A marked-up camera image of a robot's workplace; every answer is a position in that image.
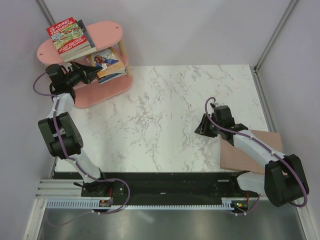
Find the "purple dog book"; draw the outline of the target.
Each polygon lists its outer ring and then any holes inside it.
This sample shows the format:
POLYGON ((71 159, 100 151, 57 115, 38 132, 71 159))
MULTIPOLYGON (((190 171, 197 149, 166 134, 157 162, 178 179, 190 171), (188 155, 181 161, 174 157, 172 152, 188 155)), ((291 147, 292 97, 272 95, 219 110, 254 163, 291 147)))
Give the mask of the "purple dog book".
POLYGON ((127 73, 126 71, 112 73, 112 74, 99 73, 99 74, 97 74, 97 76, 98 76, 97 81, 99 84, 103 84, 103 83, 106 83, 112 79, 124 76, 124 75, 126 75, 126 73, 127 73))

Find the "Nineteen Eighty-Four blue book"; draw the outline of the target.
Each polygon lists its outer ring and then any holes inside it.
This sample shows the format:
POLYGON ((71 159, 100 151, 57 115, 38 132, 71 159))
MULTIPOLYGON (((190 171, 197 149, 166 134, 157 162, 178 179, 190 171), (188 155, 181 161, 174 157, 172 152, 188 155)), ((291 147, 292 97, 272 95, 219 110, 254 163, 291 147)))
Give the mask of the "Nineteen Eighty-Four blue book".
POLYGON ((85 56, 90 55, 92 53, 95 53, 96 51, 97 51, 97 49, 95 47, 93 47, 91 49, 88 49, 88 50, 85 50, 85 51, 82 51, 82 52, 79 52, 79 53, 76 53, 73 55, 67 55, 67 56, 63 57, 62 59, 64 62, 70 62, 72 60, 82 58, 82 57, 85 57, 85 56))

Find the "red Treehouse book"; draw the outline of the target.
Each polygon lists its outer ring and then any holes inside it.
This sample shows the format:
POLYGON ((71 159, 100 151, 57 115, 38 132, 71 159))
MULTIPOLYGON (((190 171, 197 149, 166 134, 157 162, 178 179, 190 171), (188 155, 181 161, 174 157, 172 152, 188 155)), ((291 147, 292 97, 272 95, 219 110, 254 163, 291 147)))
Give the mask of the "red Treehouse book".
POLYGON ((46 31, 62 58, 91 48, 84 31, 73 17, 48 27, 46 31))

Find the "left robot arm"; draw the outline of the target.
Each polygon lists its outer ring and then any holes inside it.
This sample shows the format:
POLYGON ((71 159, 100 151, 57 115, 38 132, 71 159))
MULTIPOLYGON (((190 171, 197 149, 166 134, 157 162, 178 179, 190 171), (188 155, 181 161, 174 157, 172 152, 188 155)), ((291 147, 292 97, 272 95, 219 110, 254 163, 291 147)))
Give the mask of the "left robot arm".
POLYGON ((52 108, 38 122, 38 128, 49 153, 70 163, 81 175, 83 183, 78 186, 83 197, 107 197, 111 189, 100 168, 85 153, 82 136, 70 115, 76 103, 74 87, 79 83, 91 84, 101 70, 100 66, 74 61, 68 67, 51 64, 45 69, 51 80, 47 95, 52 99, 52 108))

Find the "Othello orange book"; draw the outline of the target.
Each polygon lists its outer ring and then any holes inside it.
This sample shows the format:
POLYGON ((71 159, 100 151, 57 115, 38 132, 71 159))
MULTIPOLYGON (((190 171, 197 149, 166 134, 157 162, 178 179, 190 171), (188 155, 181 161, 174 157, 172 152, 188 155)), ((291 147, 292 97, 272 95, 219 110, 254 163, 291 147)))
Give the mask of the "Othello orange book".
POLYGON ((99 78, 122 74, 126 71, 124 63, 113 47, 94 52, 86 58, 93 67, 101 67, 101 71, 97 73, 99 78))

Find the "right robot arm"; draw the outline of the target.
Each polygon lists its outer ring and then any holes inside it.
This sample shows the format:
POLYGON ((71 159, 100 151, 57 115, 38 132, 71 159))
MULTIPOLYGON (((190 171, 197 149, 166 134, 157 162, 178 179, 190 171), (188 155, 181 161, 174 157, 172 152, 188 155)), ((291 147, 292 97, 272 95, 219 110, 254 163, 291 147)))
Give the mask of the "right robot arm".
POLYGON ((240 197, 250 191, 265 195, 276 207, 291 204, 303 208, 307 205, 310 190, 300 158, 275 150, 245 125, 235 123, 227 105, 213 106, 213 113, 205 112, 194 132, 209 138, 220 136, 264 168, 264 175, 249 170, 234 174, 229 184, 233 196, 240 197))

